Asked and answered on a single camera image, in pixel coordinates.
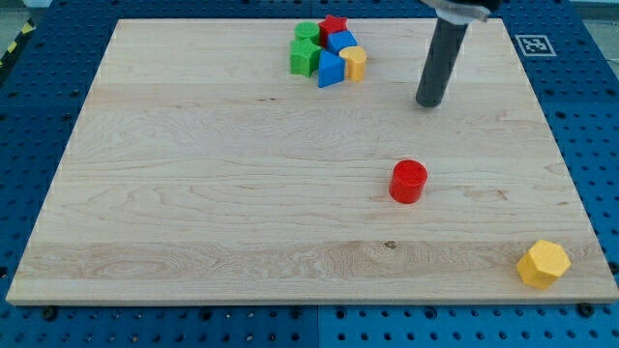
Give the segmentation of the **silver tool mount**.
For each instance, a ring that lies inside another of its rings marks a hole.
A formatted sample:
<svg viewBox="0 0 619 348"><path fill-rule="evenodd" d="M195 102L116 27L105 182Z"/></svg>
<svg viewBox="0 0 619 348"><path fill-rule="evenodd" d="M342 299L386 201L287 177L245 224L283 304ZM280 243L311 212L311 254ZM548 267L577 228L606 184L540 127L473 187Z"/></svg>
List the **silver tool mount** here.
<svg viewBox="0 0 619 348"><path fill-rule="evenodd" d="M501 7L501 0L421 0L437 18L448 23L486 22Z"/></svg>

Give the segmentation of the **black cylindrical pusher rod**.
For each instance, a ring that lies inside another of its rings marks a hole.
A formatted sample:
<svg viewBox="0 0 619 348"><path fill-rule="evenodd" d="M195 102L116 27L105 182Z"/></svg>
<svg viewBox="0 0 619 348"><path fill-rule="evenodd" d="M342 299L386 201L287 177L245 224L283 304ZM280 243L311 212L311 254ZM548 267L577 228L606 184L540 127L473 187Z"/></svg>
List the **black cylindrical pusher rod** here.
<svg viewBox="0 0 619 348"><path fill-rule="evenodd" d="M467 29L467 24L437 18L416 92L419 105L436 107L442 102Z"/></svg>

